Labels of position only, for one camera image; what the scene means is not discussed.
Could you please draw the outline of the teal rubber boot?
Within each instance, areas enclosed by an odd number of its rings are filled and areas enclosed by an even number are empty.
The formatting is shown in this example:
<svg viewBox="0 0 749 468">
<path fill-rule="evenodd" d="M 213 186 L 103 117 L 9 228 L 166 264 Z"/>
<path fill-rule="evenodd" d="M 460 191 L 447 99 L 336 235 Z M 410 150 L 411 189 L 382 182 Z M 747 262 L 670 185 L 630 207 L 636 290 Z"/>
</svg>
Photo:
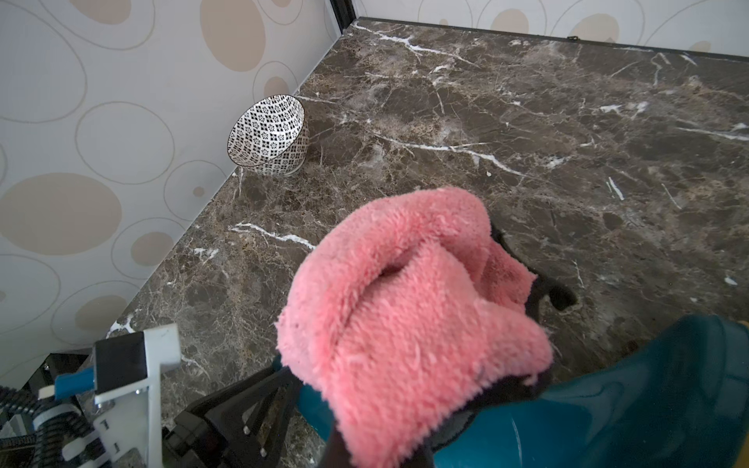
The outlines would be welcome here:
<svg viewBox="0 0 749 468">
<path fill-rule="evenodd" d="M 542 375 L 530 385 L 518 378 L 499 380 L 396 467 L 741 467 L 747 462 L 747 325 L 688 316 L 606 370 L 551 386 Z M 357 467 L 332 415 L 322 463 Z"/>
</svg>

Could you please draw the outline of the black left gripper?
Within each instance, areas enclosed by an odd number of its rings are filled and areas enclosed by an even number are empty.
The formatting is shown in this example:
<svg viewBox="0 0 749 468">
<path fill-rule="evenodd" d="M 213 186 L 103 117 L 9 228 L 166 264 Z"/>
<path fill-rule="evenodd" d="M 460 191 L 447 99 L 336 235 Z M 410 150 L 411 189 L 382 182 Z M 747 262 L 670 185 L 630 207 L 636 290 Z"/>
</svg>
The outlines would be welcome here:
<svg viewBox="0 0 749 468">
<path fill-rule="evenodd" d="M 190 404 L 162 431 L 166 467 L 276 467 L 302 382 L 273 367 Z"/>
</svg>

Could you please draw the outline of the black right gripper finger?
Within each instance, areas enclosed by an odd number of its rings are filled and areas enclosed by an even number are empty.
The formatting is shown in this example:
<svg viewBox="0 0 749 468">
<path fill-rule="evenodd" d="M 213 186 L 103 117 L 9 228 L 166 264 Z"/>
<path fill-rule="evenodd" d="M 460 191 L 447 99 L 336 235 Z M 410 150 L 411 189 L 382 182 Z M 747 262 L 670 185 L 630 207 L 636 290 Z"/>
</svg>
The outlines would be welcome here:
<svg viewBox="0 0 749 468">
<path fill-rule="evenodd" d="M 504 233 L 497 228 L 494 224 L 491 225 L 492 233 L 491 236 L 495 243 L 501 245 L 501 247 L 513 258 L 515 261 L 520 262 L 530 273 L 536 275 L 536 279 L 532 282 L 530 294 L 525 304 L 526 315 L 534 319 L 534 321 L 540 321 L 540 302 L 544 298 L 549 298 L 551 305 L 557 311 L 564 311 L 579 303 L 577 295 L 566 285 L 554 279 L 540 271 L 532 268 L 528 263 L 525 263 L 513 253 L 507 244 Z"/>
</svg>

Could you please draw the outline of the black corner frame post left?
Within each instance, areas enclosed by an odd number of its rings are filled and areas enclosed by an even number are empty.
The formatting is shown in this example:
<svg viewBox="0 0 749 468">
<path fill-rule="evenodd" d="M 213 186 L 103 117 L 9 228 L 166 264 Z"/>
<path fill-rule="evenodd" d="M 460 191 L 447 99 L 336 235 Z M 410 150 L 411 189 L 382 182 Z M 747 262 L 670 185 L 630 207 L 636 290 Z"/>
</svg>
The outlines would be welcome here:
<svg viewBox="0 0 749 468">
<path fill-rule="evenodd" d="M 330 0 L 329 3 L 341 32 L 356 21 L 357 14 L 352 0 Z"/>
</svg>

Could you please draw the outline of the patterned black white bowl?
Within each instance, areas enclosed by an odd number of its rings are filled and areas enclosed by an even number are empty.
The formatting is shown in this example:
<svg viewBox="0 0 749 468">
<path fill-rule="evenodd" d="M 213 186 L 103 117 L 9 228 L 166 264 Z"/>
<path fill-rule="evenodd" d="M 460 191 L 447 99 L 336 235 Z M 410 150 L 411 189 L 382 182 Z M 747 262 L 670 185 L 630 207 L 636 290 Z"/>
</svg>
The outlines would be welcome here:
<svg viewBox="0 0 749 468">
<path fill-rule="evenodd" d="M 309 146 L 306 109 L 290 95 L 258 101 L 234 124 L 227 155 L 237 166 L 261 176 L 286 177 L 304 163 Z"/>
</svg>

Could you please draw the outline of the pink microfiber cloth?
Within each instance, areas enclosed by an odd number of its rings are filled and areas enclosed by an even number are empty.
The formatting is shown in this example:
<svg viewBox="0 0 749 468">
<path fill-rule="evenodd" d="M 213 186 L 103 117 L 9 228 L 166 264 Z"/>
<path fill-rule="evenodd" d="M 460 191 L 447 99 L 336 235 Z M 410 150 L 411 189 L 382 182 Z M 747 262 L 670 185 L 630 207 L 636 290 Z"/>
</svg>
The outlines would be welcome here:
<svg viewBox="0 0 749 468">
<path fill-rule="evenodd" d="M 526 312 L 534 278 L 466 190 L 374 200 L 298 269 L 277 348 L 328 403 L 353 465 L 396 467 L 499 380 L 550 368 Z"/>
</svg>

